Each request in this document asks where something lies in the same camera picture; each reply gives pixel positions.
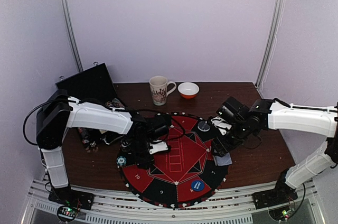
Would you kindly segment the clear dealer button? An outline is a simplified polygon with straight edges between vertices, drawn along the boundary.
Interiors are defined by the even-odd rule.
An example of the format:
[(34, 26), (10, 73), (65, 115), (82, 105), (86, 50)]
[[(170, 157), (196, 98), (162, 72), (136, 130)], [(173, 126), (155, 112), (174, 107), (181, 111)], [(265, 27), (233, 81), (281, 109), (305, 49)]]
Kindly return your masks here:
[(208, 132), (210, 130), (211, 126), (208, 124), (207, 121), (200, 121), (198, 123), (198, 130), (202, 132)]

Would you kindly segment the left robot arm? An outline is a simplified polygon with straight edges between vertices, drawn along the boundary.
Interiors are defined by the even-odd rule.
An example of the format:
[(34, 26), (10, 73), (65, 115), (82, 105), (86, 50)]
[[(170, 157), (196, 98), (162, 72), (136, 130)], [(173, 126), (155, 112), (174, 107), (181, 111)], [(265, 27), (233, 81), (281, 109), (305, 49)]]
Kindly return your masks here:
[(69, 188), (62, 142), (70, 128), (91, 128), (114, 132), (121, 137), (121, 145), (131, 153), (138, 167), (147, 169), (154, 162), (154, 154), (169, 151), (163, 136), (168, 135), (171, 117), (157, 113), (145, 118), (140, 110), (109, 107), (96, 100), (68, 95), (57, 90), (48, 101), (34, 107), (24, 118), (36, 113), (36, 141), (45, 160), (55, 196), (65, 205), (76, 200), (76, 193)]

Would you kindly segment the blue small blind button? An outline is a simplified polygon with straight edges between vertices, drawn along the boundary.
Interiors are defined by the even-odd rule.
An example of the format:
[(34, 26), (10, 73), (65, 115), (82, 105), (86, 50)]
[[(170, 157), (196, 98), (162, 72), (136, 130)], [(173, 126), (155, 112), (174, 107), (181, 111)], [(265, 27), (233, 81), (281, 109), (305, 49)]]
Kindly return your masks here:
[(204, 190), (204, 182), (202, 180), (193, 180), (191, 183), (191, 189), (194, 192), (200, 192)]

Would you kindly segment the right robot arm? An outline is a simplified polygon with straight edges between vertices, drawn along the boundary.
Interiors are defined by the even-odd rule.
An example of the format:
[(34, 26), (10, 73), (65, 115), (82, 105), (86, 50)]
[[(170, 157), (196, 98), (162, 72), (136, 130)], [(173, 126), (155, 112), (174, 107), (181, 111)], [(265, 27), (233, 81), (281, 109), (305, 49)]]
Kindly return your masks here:
[(221, 119), (212, 141), (215, 156), (223, 157), (261, 130), (288, 129), (323, 135), (324, 143), (299, 164), (283, 171), (271, 191), (274, 203), (283, 203), (302, 183), (337, 164), (337, 106), (311, 107), (288, 104), (278, 98), (259, 99), (248, 107), (229, 97), (217, 110)]

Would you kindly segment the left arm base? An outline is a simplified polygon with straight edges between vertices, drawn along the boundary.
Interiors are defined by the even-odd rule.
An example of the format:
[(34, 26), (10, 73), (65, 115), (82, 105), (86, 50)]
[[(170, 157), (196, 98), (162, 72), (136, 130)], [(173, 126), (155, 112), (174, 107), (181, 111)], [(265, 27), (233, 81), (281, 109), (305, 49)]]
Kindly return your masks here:
[(91, 210), (94, 194), (71, 189), (68, 185), (63, 188), (55, 188), (51, 185), (48, 199), (60, 204), (57, 209), (57, 217), (62, 222), (74, 221), (81, 210)]

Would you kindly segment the poker chip stack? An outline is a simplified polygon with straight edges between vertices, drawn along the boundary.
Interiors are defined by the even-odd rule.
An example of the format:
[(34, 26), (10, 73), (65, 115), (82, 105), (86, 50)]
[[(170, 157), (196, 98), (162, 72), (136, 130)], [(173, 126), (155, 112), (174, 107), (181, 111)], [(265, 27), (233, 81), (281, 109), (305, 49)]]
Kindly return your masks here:
[(124, 167), (127, 164), (127, 160), (124, 156), (119, 156), (116, 159), (116, 163), (117, 163), (118, 167)]

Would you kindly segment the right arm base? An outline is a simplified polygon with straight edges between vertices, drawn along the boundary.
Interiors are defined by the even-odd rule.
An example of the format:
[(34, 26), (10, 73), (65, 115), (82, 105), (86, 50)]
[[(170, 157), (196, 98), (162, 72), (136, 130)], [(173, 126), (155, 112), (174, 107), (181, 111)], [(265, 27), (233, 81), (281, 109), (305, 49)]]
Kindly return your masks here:
[(275, 221), (287, 221), (293, 214), (298, 195), (294, 190), (271, 189), (252, 195), (256, 209), (268, 208), (269, 216)]

